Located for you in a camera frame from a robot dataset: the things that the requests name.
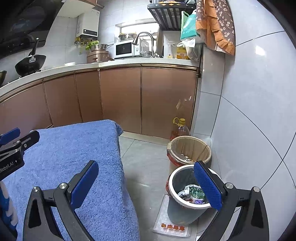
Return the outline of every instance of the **trash can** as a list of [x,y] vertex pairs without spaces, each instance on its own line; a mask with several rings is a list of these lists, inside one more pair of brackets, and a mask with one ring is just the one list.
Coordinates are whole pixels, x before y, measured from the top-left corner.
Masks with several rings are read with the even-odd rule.
[[170,159],[170,175],[178,167],[194,164],[196,161],[207,163],[212,153],[204,141],[192,136],[179,136],[168,143],[167,156]]
[[190,184],[199,185],[194,176],[193,167],[194,165],[185,165],[177,168],[168,180],[167,191],[170,196],[168,216],[169,219],[177,225],[188,225],[198,219],[208,208],[211,208],[206,196],[204,197],[204,204],[193,204],[178,196],[178,193],[182,191],[185,186]]

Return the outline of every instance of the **water heater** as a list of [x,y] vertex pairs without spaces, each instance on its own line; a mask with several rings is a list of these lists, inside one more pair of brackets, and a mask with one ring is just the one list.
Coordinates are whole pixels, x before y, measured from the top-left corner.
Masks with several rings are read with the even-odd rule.
[[76,37],[98,40],[100,12],[92,9],[78,17]]

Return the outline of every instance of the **yellow package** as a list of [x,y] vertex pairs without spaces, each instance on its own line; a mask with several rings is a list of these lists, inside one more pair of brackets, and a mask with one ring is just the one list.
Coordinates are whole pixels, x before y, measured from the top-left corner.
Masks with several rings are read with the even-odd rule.
[[185,48],[183,48],[183,47],[178,47],[177,48],[177,58],[178,59],[188,59],[189,60],[189,57],[187,56],[187,52],[186,52]]

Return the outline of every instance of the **teal bag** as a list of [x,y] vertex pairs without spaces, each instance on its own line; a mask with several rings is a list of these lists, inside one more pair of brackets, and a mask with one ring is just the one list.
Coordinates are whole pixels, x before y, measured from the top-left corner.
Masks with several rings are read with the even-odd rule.
[[193,11],[191,15],[182,11],[182,21],[181,21],[181,37],[180,40],[187,38],[192,38],[200,35],[196,32],[195,22],[196,22],[196,10]]

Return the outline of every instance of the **silver bolt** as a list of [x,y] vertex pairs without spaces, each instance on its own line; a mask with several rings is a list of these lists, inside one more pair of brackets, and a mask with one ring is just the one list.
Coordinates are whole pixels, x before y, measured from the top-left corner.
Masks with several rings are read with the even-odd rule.
[[39,191],[39,187],[34,187],[33,188],[33,192],[38,192]]
[[226,183],[226,187],[227,187],[228,189],[232,189],[232,188],[233,188],[233,184],[232,184],[232,183]]
[[67,183],[61,183],[60,185],[59,185],[59,188],[60,189],[65,189],[67,187]]
[[254,187],[253,188],[255,192],[260,192],[260,188],[259,187]]

